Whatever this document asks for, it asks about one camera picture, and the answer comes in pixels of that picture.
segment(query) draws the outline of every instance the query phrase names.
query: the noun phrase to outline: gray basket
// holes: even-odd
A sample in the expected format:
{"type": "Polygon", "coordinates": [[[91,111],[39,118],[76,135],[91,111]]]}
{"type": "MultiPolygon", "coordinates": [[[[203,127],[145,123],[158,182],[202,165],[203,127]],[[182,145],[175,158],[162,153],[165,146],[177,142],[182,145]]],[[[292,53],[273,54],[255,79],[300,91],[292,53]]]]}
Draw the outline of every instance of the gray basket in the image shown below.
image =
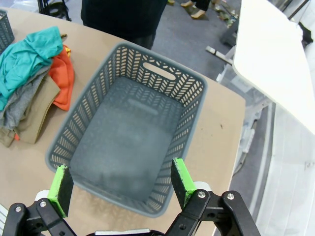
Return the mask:
{"type": "Polygon", "coordinates": [[[79,187],[158,217],[172,195],[171,161],[186,156],[205,91],[193,71],[119,44],[71,107],[47,165],[53,171],[67,165],[79,187]]]}
{"type": "Polygon", "coordinates": [[[13,42],[14,35],[7,12],[0,9],[0,55],[13,42]]]}

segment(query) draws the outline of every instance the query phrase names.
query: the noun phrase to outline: table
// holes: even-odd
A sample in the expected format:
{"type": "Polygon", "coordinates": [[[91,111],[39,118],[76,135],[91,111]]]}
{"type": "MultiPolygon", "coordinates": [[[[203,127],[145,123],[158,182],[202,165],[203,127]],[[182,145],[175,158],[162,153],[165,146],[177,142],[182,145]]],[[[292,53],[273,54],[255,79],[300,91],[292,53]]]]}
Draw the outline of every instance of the table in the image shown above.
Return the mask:
{"type": "Polygon", "coordinates": [[[315,134],[310,69],[294,25],[267,0],[242,0],[240,15],[233,69],[315,134]]]}
{"type": "MultiPolygon", "coordinates": [[[[93,72],[122,39],[53,17],[6,9],[16,41],[28,33],[58,26],[67,33],[65,44],[71,49],[75,83],[71,103],[93,72]]],[[[191,142],[186,165],[194,180],[206,181],[216,194],[229,188],[244,119],[245,102],[239,95],[207,78],[208,91],[191,142]]],[[[49,189],[54,173],[45,163],[45,152],[65,118],[66,112],[51,108],[35,145],[14,142],[0,146],[0,203],[6,208],[23,202],[30,206],[37,192],[49,189]]],[[[180,212],[173,195],[166,213],[156,219],[122,209],[74,187],[68,224],[78,235],[95,230],[151,228],[165,232],[180,212]]],[[[212,222],[201,224],[198,235],[211,235],[212,222]]]]}

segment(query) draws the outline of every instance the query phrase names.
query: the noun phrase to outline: green gripper pad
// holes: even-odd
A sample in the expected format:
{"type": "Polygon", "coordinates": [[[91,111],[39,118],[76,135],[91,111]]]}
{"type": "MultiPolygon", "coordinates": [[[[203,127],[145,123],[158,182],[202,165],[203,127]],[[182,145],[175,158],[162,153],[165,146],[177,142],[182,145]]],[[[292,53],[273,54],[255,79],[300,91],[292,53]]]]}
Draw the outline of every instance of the green gripper pad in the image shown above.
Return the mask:
{"type": "Polygon", "coordinates": [[[62,218],[68,216],[72,189],[73,179],[69,168],[59,166],[47,198],[55,206],[55,209],[59,210],[62,218]]]}
{"type": "Polygon", "coordinates": [[[173,158],[171,167],[171,181],[178,202],[181,208],[184,209],[192,193],[196,190],[196,186],[190,177],[184,161],[180,158],[173,158]]]}

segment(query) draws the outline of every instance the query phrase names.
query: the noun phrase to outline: basket bottom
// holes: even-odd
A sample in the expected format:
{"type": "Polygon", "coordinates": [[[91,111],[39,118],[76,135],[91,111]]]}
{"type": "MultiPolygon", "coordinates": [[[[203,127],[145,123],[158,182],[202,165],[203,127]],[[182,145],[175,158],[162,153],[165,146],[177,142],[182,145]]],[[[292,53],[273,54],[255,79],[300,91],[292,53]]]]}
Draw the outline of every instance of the basket bottom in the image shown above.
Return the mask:
{"type": "Polygon", "coordinates": [[[182,110],[166,95],[118,78],[81,139],[71,171],[102,190],[147,201],[182,110]]]}

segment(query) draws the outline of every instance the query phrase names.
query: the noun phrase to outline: teal shirt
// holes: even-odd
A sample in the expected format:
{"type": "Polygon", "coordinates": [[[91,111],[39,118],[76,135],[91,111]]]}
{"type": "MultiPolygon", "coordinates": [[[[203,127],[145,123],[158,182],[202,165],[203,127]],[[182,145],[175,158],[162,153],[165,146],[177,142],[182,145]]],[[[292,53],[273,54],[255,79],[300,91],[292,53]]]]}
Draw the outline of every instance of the teal shirt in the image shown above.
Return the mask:
{"type": "Polygon", "coordinates": [[[57,26],[31,33],[20,42],[10,45],[0,55],[0,111],[16,88],[42,67],[52,64],[52,57],[63,50],[57,26]]]}

